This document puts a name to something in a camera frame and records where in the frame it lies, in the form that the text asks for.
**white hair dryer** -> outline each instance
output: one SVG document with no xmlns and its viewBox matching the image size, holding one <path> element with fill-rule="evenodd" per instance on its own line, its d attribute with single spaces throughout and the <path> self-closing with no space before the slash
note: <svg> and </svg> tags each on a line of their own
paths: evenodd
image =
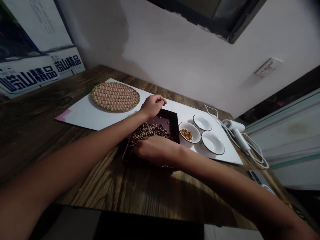
<svg viewBox="0 0 320 240">
<path fill-rule="evenodd" d="M 238 143 L 240 144 L 242 150 L 250 151 L 250 147 L 247 141 L 242 136 L 241 132 L 244 131 L 245 126 L 241 123 L 226 119 L 222 121 L 222 124 L 225 125 L 231 132 L 233 133 L 234 137 L 237 139 Z"/>
</svg>

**electrical socket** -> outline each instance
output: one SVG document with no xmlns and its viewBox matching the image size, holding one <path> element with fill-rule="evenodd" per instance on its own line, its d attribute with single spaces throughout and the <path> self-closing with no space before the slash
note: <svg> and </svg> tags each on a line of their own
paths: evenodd
<svg viewBox="0 0 320 240">
<path fill-rule="evenodd" d="M 278 66 L 282 63 L 282 61 L 274 58 L 270 58 L 265 64 L 259 68 L 255 74 L 259 75 L 260 77 L 267 77 L 269 76 L 274 70 L 278 68 Z"/>
</svg>

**round woven basket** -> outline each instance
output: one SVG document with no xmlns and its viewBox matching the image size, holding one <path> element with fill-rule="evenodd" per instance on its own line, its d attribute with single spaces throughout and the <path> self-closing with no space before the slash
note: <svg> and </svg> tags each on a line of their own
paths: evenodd
<svg viewBox="0 0 320 240">
<path fill-rule="evenodd" d="M 139 93 L 122 83 L 105 82 L 95 86 L 91 91 L 93 101 L 110 111 L 128 111 L 140 102 Z"/>
</svg>

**small dish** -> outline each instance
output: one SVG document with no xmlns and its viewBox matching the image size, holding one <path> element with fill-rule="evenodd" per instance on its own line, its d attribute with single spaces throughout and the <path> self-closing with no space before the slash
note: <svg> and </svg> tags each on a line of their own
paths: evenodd
<svg viewBox="0 0 320 240">
<path fill-rule="evenodd" d="M 201 134 L 203 145 L 216 155 L 224 154 L 225 148 L 221 140 L 211 132 L 203 132 Z"/>
<path fill-rule="evenodd" d="M 191 140 L 188 140 L 186 139 L 180 132 L 181 129 L 186 129 L 188 130 L 189 132 L 191 132 L 192 134 L 192 139 Z M 188 123 L 188 122 L 181 122 L 179 124 L 179 133 L 180 135 L 188 142 L 191 142 L 191 143 L 198 143 L 200 142 L 201 140 L 201 135 L 200 135 L 200 132 L 199 130 L 191 123 Z"/>
<path fill-rule="evenodd" d="M 193 122 L 198 128 L 203 131 L 211 131 L 212 129 L 210 122 L 205 117 L 202 117 L 200 115 L 194 115 Z"/>
</svg>

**wooden table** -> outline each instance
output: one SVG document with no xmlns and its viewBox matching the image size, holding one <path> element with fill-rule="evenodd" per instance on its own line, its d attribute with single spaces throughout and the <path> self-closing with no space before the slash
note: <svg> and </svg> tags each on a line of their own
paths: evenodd
<svg viewBox="0 0 320 240">
<path fill-rule="evenodd" d="M 163 97 L 205 111 L 203 103 L 105 66 L 63 79 L 44 88 L 0 104 L 0 184 L 25 167 L 93 130 L 54 120 L 72 104 L 109 78 L 161 94 Z M 218 111 L 219 119 L 233 119 Z M 113 148 L 85 179 L 79 181 L 56 202 L 79 207 L 179 219 L 217 226 L 256 229 L 255 225 L 227 205 L 197 179 L 167 169 L 126 167 L 121 162 L 126 140 Z M 244 165 L 225 164 L 248 176 L 258 169 L 236 147 Z M 271 170 L 262 174 L 279 198 L 290 204 L 286 191 Z"/>
</svg>

